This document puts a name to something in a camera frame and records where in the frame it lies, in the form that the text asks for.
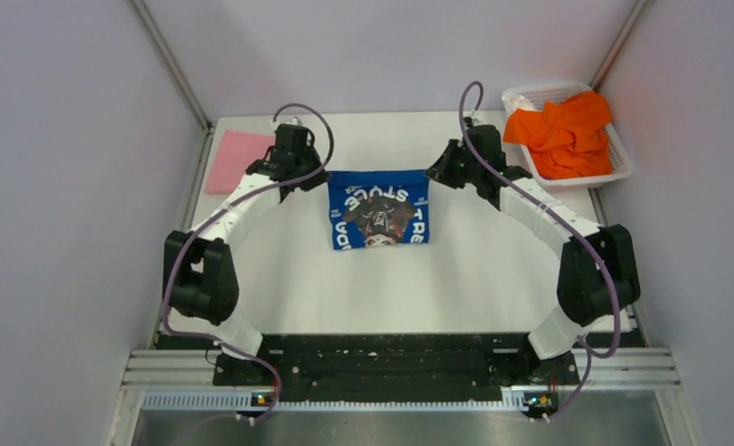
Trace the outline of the blue t shirt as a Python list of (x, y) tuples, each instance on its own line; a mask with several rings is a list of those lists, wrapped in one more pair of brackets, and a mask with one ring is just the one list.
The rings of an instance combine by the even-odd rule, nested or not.
[(333, 171), (329, 221), (336, 251), (430, 240), (429, 179), (424, 171)]

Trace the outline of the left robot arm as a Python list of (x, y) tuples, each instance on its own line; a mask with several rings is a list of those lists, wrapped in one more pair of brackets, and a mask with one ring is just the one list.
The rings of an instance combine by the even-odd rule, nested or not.
[(232, 251), (267, 211), (295, 190), (328, 181), (326, 162), (303, 125), (279, 124), (266, 153), (245, 170), (230, 196), (203, 222), (165, 239), (161, 324), (173, 336), (212, 341), (236, 360), (236, 373), (259, 384), (278, 372), (260, 352), (263, 335), (237, 309), (240, 285)]

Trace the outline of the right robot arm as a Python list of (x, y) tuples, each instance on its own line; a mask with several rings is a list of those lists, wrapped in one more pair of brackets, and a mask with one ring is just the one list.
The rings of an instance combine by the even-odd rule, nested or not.
[(542, 383), (576, 345), (590, 358), (607, 359), (619, 348), (621, 312), (640, 297), (631, 234), (602, 226), (553, 197), (526, 169), (510, 165), (494, 125), (465, 122), (426, 171), (452, 189), (467, 185), (499, 212), (513, 218), (558, 257), (557, 303), (524, 336), (505, 366), (506, 383)]

